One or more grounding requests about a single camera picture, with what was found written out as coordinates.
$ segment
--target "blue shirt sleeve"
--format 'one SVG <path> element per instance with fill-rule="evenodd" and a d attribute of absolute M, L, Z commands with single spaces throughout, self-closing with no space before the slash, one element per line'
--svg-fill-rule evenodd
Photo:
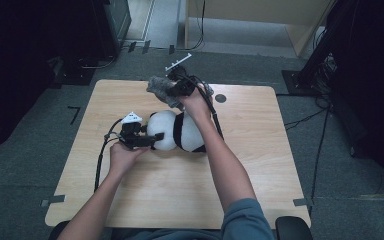
<path fill-rule="evenodd" d="M 260 204 L 250 198 L 239 200 L 228 208 L 224 215 L 221 235 L 222 239 L 274 240 Z"/>

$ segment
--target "person's left hand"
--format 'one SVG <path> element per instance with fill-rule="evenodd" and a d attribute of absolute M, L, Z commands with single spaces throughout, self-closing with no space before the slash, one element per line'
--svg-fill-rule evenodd
<path fill-rule="evenodd" d="M 113 175 L 121 180 L 124 174 L 133 167 L 136 158 L 149 149 L 149 147 L 142 147 L 131 150 L 121 142 L 114 143 L 110 148 L 110 171 L 108 175 Z"/>

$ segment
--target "person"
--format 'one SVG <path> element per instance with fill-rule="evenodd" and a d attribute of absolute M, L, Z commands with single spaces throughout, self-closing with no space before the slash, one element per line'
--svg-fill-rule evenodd
<path fill-rule="evenodd" d="M 245 168 L 218 134 L 210 110 L 198 90 L 195 89 L 189 97 L 179 97 L 179 101 L 204 139 L 211 174 L 225 213 L 221 230 L 153 229 L 133 231 L 132 234 L 123 229 L 114 229 L 112 236 L 116 239 L 140 240 L 274 239 Z M 120 142 L 111 146 L 107 177 L 74 218 L 63 224 L 58 239 L 99 239 L 121 179 L 134 166 L 135 159 L 147 150 L 129 150 Z"/>

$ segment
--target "hand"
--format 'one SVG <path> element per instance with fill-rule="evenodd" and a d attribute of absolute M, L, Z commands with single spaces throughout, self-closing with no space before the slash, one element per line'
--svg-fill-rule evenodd
<path fill-rule="evenodd" d="M 181 96 L 178 97 L 178 99 L 185 106 L 186 112 L 188 112 L 188 114 L 192 117 L 192 119 L 194 119 L 195 122 L 197 120 L 211 120 L 210 109 L 208 108 L 207 103 L 205 102 L 204 98 L 201 96 L 197 88 L 195 88 L 195 90 L 189 97 Z"/>
<path fill-rule="evenodd" d="M 121 142 L 114 143 L 110 148 L 110 171 L 108 175 L 115 176 L 121 180 L 135 164 L 136 158 L 149 150 L 149 147 L 131 150 Z"/>

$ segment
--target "forearm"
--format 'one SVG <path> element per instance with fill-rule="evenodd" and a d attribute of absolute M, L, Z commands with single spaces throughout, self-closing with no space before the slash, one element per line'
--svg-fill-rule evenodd
<path fill-rule="evenodd" d="M 214 185 L 223 210 L 244 198 L 256 198 L 248 173 L 211 121 L 196 121 L 206 146 Z"/>
<path fill-rule="evenodd" d="M 108 175 L 58 239 L 99 239 L 120 179 Z"/>

